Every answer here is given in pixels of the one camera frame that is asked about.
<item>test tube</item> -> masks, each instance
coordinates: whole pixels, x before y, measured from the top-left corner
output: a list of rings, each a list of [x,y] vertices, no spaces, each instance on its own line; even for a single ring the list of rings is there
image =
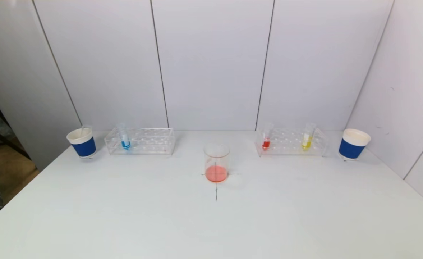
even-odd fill
[[[122,147],[126,150],[130,149],[130,139],[128,138],[127,128],[125,123],[118,123],[117,124],[117,131],[119,133],[119,137],[122,143]]]
[[[272,136],[273,124],[266,123],[264,131],[262,131],[262,149],[267,150],[270,146],[270,138]]]
[[[222,182],[228,175],[229,148],[220,143],[210,143],[205,152],[205,177],[212,182]]]
[[[316,126],[317,125],[315,123],[307,123],[305,126],[305,131],[301,143],[302,149],[304,151],[308,151],[310,145],[312,144],[313,133],[315,132]]]

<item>cup rim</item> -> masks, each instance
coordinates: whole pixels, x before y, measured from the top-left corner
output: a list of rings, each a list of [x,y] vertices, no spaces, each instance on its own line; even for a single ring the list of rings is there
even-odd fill
[[[210,146],[210,145],[224,146],[227,149],[227,153],[223,156],[211,156],[211,155],[207,154],[207,152],[206,152],[207,146]],[[211,158],[223,158],[223,157],[226,157],[231,152],[231,149],[229,148],[229,146],[227,146],[226,144],[223,144],[223,143],[207,143],[203,147],[203,152],[205,153],[206,156],[211,157]]]
[[[344,134],[347,134],[348,136],[352,137],[350,134],[348,134],[349,132],[355,132],[357,134],[360,134],[360,135],[366,137],[368,139],[368,142],[371,141],[371,136],[368,133],[366,133],[366,132],[360,131],[359,129],[356,130],[354,128],[346,128],[344,130]]]
[[[86,134],[86,135],[84,135],[84,136],[82,136],[82,137],[80,137],[80,138],[70,138],[69,137],[69,135],[71,135],[72,133],[74,133],[75,131],[79,131],[81,128],[77,128],[77,129],[75,129],[75,130],[73,130],[73,131],[71,131],[71,132],[69,132],[68,133],[68,135],[66,135],[66,139],[68,140],[68,141],[79,141],[79,140],[82,140],[82,139],[84,139],[84,138],[87,138],[90,134],[92,134],[92,129],[91,128],[88,128],[90,131],[88,131],[88,134]]]

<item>white paper cup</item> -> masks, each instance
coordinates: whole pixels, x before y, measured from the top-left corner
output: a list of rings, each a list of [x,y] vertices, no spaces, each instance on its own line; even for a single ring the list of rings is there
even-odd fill
[[[66,138],[81,158],[91,157],[96,152],[91,128],[78,128],[71,131]]]

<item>red liquid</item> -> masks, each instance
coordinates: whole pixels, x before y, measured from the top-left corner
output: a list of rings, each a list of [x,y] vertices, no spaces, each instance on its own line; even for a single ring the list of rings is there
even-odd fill
[[[227,170],[222,166],[212,165],[206,169],[205,176],[212,182],[222,182],[227,178]]]
[[[270,140],[264,140],[264,143],[262,143],[262,149],[266,150],[270,146]]]

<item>floor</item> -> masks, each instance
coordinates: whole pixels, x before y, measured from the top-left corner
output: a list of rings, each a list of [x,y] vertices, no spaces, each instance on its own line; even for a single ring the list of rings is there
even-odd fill
[[[18,139],[12,142],[21,147]],[[34,163],[7,145],[0,145],[0,190],[4,205],[9,203],[39,174]]]

